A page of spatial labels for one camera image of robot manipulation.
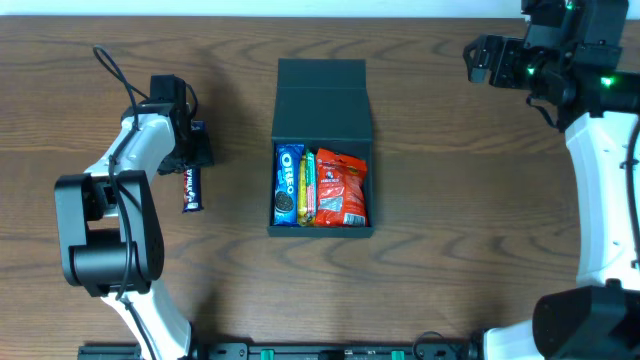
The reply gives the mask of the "blue eclipse mints tin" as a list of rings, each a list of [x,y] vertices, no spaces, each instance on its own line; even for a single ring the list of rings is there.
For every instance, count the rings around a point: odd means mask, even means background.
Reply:
[[[206,126],[205,123],[203,121],[196,121],[194,120],[191,123],[191,130],[193,132],[205,132],[206,131]]]

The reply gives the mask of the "dairy milk chocolate bar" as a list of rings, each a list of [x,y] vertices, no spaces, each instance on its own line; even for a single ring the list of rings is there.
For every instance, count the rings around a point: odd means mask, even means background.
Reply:
[[[201,193],[201,169],[189,168],[184,171],[183,213],[198,212],[203,209]]]

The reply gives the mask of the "blue oreo cookie pack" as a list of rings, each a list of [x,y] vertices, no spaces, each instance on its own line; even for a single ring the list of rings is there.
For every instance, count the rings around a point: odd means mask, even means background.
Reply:
[[[275,226],[297,225],[300,162],[303,152],[303,144],[280,144],[276,146]]]

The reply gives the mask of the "green red candy bar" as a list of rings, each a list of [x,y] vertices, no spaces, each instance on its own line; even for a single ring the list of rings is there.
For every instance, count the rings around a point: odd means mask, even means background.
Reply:
[[[307,198],[307,210],[305,220],[308,225],[315,222],[316,217],[316,164],[315,154],[310,150],[306,150],[306,164],[305,164],[305,180],[306,180],[306,198]]]

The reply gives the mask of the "black gift box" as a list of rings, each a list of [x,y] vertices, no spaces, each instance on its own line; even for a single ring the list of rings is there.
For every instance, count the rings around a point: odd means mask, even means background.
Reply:
[[[270,197],[267,233],[271,237],[369,238],[377,222],[374,126],[363,59],[278,61],[271,144],[303,144],[364,160],[365,227],[275,226],[276,196]]]

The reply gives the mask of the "red snack packet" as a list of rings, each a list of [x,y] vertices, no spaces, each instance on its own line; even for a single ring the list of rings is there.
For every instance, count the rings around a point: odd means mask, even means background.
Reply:
[[[316,153],[319,227],[368,225],[363,192],[368,167],[364,160],[320,148]]]

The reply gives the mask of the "yellow snack packet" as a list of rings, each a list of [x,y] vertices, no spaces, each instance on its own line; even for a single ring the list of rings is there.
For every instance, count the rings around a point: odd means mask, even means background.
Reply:
[[[307,185],[306,185],[306,156],[301,157],[299,163],[299,180],[297,195],[297,222],[300,226],[307,225]]]

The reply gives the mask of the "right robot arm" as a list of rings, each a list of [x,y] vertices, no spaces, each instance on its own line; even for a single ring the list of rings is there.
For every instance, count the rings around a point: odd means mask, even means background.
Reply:
[[[463,52],[473,83],[527,92],[565,137],[577,183],[580,259],[571,290],[531,319],[476,335],[469,359],[639,355],[639,77],[621,72],[627,0],[525,1],[521,38],[482,35]]]

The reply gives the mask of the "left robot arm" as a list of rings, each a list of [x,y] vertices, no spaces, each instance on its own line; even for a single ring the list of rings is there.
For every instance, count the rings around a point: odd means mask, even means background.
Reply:
[[[80,358],[207,356],[161,278],[165,246],[151,193],[155,176],[177,173],[185,211],[202,209],[200,173],[213,158],[196,111],[193,89],[183,79],[152,76],[149,97],[124,112],[121,131],[104,155],[55,184],[66,281],[113,308],[138,341],[130,348],[84,347]]]

